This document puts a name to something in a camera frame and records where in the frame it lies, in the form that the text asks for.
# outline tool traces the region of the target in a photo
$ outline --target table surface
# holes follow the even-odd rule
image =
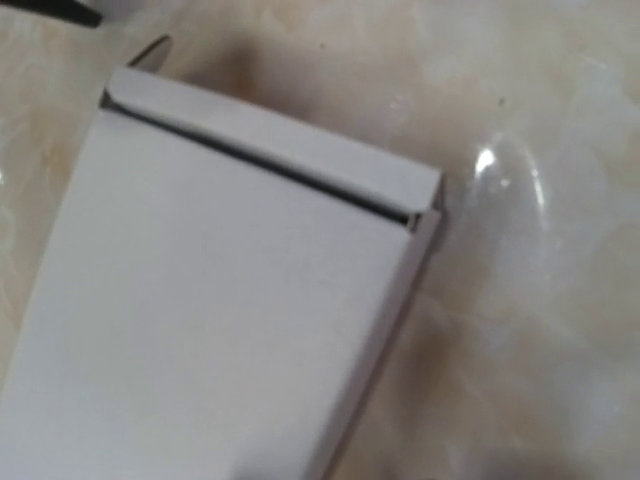
[[[638,2],[94,4],[98,31],[0,11],[2,371],[106,79],[169,32],[163,75],[450,175],[339,477],[638,477]]]

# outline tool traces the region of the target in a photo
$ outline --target white box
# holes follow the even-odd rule
[[[4,390],[0,478],[321,478],[438,172],[132,70],[109,92]]]

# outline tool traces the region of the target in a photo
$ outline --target beige marble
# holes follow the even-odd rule
[[[637,0],[97,2],[0,10],[0,371],[115,65],[442,167],[450,224],[340,479],[640,477]]]

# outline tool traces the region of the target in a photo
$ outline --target marble surface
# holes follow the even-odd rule
[[[0,377],[112,69],[443,168],[450,221],[339,479],[640,476],[640,3],[95,1],[0,10]]]

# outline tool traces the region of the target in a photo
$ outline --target black object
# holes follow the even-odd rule
[[[95,28],[102,23],[102,15],[75,0],[0,0],[0,5],[59,18],[85,27]]]

